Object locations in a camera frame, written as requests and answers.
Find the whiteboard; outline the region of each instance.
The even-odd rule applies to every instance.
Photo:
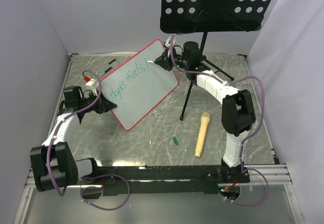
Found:
[[[131,130],[179,84],[173,70],[147,62],[163,51],[156,39],[101,81],[102,94],[117,104],[111,111],[125,130]]]

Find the whiteboard red border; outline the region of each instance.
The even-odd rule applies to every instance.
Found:
[[[130,57],[129,59],[127,59],[124,63],[122,63],[120,66],[118,66],[116,69],[114,69],[112,72],[110,72],[109,74],[107,74],[104,78],[102,78],[101,79],[101,81],[103,81],[105,78],[107,78],[108,76],[110,76],[112,73],[114,73],[115,71],[117,71],[120,67],[122,67],[123,65],[125,65],[127,62],[129,62],[132,58],[134,58],[135,56],[137,56],[138,54],[140,54],[141,52],[143,52],[147,47],[149,47],[151,44],[153,44],[153,43],[155,43],[156,41],[159,41],[160,43],[161,43],[161,45],[162,45],[162,47],[163,47],[163,49],[165,50],[165,48],[164,48],[164,46],[163,46],[163,43],[162,43],[162,41],[160,40],[160,39],[155,39],[154,41],[152,41],[150,44],[148,44],[146,47],[144,47],[142,50],[140,50],[138,53],[136,53],[136,54],[134,54],[132,57]],[[174,73],[174,76],[176,77],[176,79],[177,79],[177,85],[168,93],[168,94],[166,94],[165,95],[165,97],[163,97],[162,99],[161,99],[161,101],[163,101],[174,89],[176,89],[177,88],[177,86],[179,85],[179,80],[178,80],[178,77],[177,77],[177,75],[176,75],[176,73],[174,72],[174,70],[172,69],[172,72]],[[143,117],[141,117],[140,119],[139,119],[139,121],[141,121],[146,115],[148,115],[157,105],[159,105],[160,104],[160,102],[161,101],[159,101],[154,107],[152,107]],[[123,126],[123,124],[121,123],[121,121],[118,119],[118,117],[116,116],[116,114],[113,112],[113,111],[111,111],[112,112],[112,114],[115,116],[115,118],[118,120],[118,122],[120,123],[120,125],[123,127],[123,129],[125,129],[126,131],[130,131],[132,128],[134,128],[137,124],[138,124],[138,122],[139,121],[137,121],[130,129],[126,129],[124,126]]]

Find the wall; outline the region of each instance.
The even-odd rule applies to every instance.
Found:
[[[278,0],[249,56],[266,93],[265,120],[287,163],[306,223],[323,223],[324,0]]]
[[[41,1],[69,53],[138,51],[156,38],[168,37],[159,28],[160,0]],[[275,3],[272,0],[265,17]],[[248,54],[258,34],[214,32],[208,36],[205,51]],[[200,42],[201,36],[201,33],[177,36],[178,44]]]
[[[12,223],[47,136],[68,56],[38,0],[0,0],[0,216]]]

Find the tripod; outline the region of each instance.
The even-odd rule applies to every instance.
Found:
[[[204,51],[204,48],[205,48],[207,34],[208,34],[208,32],[204,32],[203,35],[202,35],[201,44],[200,44],[200,55],[201,56],[203,55],[203,51]],[[222,70],[218,66],[214,65],[212,62],[208,61],[207,59],[205,59],[204,61],[207,64],[209,64],[210,66],[212,66],[212,67],[214,67],[216,69],[216,71],[214,73],[220,72],[220,73],[224,74],[225,76],[227,76],[228,78],[230,78],[232,81],[234,80],[234,77],[230,76],[228,73],[226,73],[224,70]],[[183,108],[182,108],[182,112],[181,112],[181,116],[180,116],[181,121],[183,120],[184,113],[186,112],[186,108],[187,108],[188,100],[189,100],[189,97],[190,97],[190,92],[191,92],[191,89],[192,89],[192,85],[193,85],[193,82],[191,81],[188,92],[187,92],[186,100],[185,100]]]

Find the gray marble tabletop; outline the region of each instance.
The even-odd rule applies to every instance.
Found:
[[[116,59],[112,66],[117,67],[129,57],[129,54],[73,55],[65,86],[78,85],[85,90],[82,77],[84,69],[97,72],[112,59]],[[208,59],[235,79],[248,76],[242,56],[210,55]],[[93,157],[103,166],[220,164],[226,145],[226,132],[221,124],[221,105],[207,91],[194,86],[184,120],[180,121],[190,81],[185,74],[178,71],[176,74],[179,86],[131,131],[125,131],[110,112],[102,115],[94,112],[86,114],[73,140],[69,142],[74,158],[80,160]],[[248,89],[253,95],[257,117],[254,130],[259,123],[260,112],[252,84],[246,80],[237,84],[237,88]],[[201,158],[197,158],[194,151],[203,112],[210,113],[211,121]],[[174,136],[178,145],[172,140]],[[274,164],[264,126],[256,136],[248,140],[245,155],[246,164]]]

